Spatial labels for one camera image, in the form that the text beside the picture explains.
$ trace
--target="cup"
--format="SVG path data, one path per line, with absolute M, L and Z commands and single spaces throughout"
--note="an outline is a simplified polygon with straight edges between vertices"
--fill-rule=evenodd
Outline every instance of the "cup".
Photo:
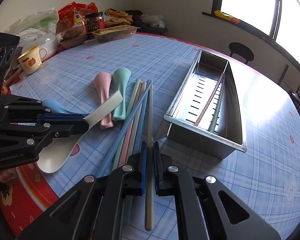
M 23 71 L 30 75 L 36 70 L 38 70 L 42 64 L 41 57 L 40 57 L 40 51 L 45 50 L 46 55 L 48 53 L 46 48 L 40 49 L 39 46 L 36 46 L 32 49 L 29 49 L 24 54 L 22 54 L 20 57 L 18 57 L 18 60 L 20 62 L 20 65 L 23 69 Z

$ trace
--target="chair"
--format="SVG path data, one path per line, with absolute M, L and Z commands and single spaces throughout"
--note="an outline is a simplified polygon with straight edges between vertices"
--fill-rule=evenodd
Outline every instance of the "chair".
M 231 42 L 229 44 L 229 50 L 231 51 L 230 57 L 232 57 L 232 54 L 237 54 L 246 60 L 245 64 L 254 59 L 254 54 L 251 49 L 241 43 Z

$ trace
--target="window frame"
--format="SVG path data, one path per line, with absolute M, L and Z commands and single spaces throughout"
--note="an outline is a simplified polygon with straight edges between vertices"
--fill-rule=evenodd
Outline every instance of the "window frame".
M 214 15 L 215 10 L 221 10 L 221 4 L 222 0 L 213 0 L 212 1 L 212 8 L 211 8 L 211 13 L 205 13 L 202 12 L 203 15 L 210 16 L 213 18 L 217 18 L 220 20 L 223 20 L 225 22 L 228 22 L 234 26 L 237 26 L 240 29 L 243 29 L 247 31 L 248 33 L 258 37 L 268 45 L 270 45 L 272 48 L 276 49 L 281 55 L 283 55 L 288 61 L 290 61 L 295 68 L 300 72 L 300 63 L 288 52 L 286 51 L 282 46 L 280 46 L 278 43 L 276 43 L 276 38 L 278 35 L 278 30 L 280 27 L 280 20 L 281 20 L 281 12 L 282 12 L 282 0 L 275 0 L 275 8 L 274 8 L 274 16 L 272 19 L 272 25 L 271 25 L 271 30 L 270 34 L 267 35 L 261 30 L 257 29 L 256 27 L 240 20 L 238 24 L 227 21 L 225 19 L 222 19 L 220 17 L 217 17 Z

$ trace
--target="mug handle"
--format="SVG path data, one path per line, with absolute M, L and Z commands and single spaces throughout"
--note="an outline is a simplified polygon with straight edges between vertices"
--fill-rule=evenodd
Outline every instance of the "mug handle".
M 42 48 L 42 49 L 39 49 L 39 55 L 40 55 L 40 51 L 41 50 L 45 50 L 45 52 L 46 52 L 46 55 L 44 55 L 42 58 L 41 58 L 41 60 L 44 60 L 44 58 L 47 56 L 47 54 L 48 54 L 48 51 L 47 51 L 47 49 L 46 48 Z

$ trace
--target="jar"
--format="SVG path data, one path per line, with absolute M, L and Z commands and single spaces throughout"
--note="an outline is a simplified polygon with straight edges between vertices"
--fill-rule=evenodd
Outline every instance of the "jar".
M 103 12 L 91 13 L 85 16 L 85 25 L 87 33 L 105 28 Z

